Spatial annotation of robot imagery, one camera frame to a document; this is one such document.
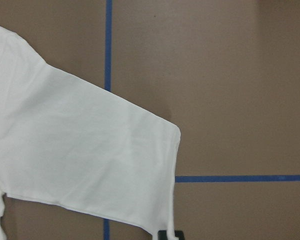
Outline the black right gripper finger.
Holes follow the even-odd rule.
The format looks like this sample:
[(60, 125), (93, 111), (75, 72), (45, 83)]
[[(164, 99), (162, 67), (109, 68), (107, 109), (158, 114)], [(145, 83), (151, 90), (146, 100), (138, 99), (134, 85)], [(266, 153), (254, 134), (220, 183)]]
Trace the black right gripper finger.
[[(184, 240), (184, 232), (182, 230), (175, 230), (174, 235), (178, 240)], [(159, 230), (157, 236), (158, 240), (168, 240), (166, 230)]]

